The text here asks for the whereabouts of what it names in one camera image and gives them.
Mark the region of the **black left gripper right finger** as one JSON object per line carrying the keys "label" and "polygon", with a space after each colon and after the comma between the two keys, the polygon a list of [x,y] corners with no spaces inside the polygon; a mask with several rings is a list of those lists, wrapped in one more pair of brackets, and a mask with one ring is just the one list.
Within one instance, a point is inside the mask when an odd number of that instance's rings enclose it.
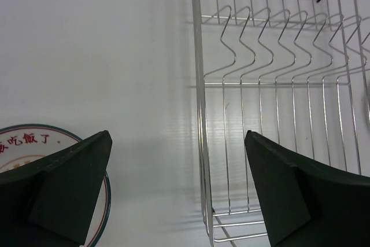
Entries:
{"label": "black left gripper right finger", "polygon": [[245,148],[272,246],[369,246],[369,178],[248,131]]}

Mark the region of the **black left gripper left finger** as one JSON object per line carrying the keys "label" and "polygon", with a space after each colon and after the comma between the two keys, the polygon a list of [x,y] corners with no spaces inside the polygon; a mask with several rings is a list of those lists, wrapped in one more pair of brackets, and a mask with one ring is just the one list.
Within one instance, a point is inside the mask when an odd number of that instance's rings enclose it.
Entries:
{"label": "black left gripper left finger", "polygon": [[1,172],[1,245],[85,246],[112,145],[100,131]]}

